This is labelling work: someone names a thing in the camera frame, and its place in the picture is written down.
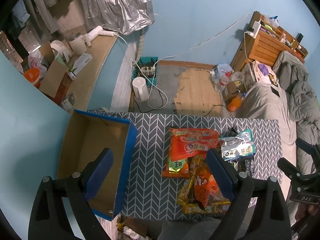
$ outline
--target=curtain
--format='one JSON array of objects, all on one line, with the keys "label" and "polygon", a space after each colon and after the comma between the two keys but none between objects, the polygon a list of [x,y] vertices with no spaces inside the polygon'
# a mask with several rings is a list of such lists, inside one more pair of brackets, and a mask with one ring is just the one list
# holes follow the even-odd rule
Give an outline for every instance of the curtain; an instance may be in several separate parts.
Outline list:
[{"label": "curtain", "polygon": [[154,23],[151,0],[81,0],[87,30],[104,29],[128,35]]}]

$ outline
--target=metal screw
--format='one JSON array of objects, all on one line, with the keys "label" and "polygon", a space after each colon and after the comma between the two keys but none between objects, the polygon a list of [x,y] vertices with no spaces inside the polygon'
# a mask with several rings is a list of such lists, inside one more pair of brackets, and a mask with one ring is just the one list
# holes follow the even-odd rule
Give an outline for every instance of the metal screw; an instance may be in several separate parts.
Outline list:
[{"label": "metal screw", "polygon": [[241,171],[241,172],[239,172],[239,176],[244,179],[244,178],[246,178],[248,175],[247,175],[244,171]]},{"label": "metal screw", "polygon": [[73,178],[79,178],[80,175],[81,175],[81,173],[79,171],[76,171],[76,172],[72,173],[72,177]]},{"label": "metal screw", "polygon": [[272,182],[277,182],[277,178],[276,178],[275,176],[270,176],[270,180],[271,180]]},{"label": "metal screw", "polygon": [[45,177],[43,177],[42,181],[43,181],[43,182],[48,182],[48,181],[49,181],[49,179],[50,179],[50,177],[49,177],[49,176],[45,176]]}]

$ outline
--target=purple pouch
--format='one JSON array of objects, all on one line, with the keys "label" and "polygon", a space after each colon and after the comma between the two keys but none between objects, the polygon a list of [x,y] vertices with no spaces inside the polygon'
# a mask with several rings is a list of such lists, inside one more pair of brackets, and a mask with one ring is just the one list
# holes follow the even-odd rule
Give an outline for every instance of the purple pouch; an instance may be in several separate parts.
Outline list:
[{"label": "purple pouch", "polygon": [[259,63],[258,64],[258,68],[260,69],[260,71],[262,72],[262,74],[264,76],[268,76],[269,75],[269,71],[268,71],[266,65],[264,65],[263,63]]}]

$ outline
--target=gray floor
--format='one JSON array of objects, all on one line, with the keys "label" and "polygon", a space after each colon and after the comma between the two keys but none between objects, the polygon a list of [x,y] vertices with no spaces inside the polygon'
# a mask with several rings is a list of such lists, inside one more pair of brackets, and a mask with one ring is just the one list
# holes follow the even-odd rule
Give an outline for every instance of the gray floor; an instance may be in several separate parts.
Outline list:
[{"label": "gray floor", "polygon": [[[157,86],[167,95],[168,104],[159,110],[153,110],[150,113],[155,114],[175,114],[175,104],[174,98],[178,91],[178,76],[184,72],[187,68],[180,66],[164,66],[160,65],[158,67],[158,76],[157,76]],[[161,97],[159,95],[159,91],[155,88],[152,89],[151,95],[149,98],[149,104],[153,108],[159,108],[162,106],[162,100],[164,104],[166,103],[165,96],[161,93]],[[148,106],[147,102],[138,102],[133,103],[132,112],[141,113],[151,110]]]}]

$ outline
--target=white pitcher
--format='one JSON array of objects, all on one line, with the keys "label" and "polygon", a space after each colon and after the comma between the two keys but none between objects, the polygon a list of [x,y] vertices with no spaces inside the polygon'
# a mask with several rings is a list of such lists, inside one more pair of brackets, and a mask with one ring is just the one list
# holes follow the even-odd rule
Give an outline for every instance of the white pitcher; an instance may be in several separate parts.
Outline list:
[{"label": "white pitcher", "polygon": [[132,87],[134,95],[138,101],[144,102],[148,100],[149,92],[146,84],[146,80],[143,77],[136,77],[132,81]]}]

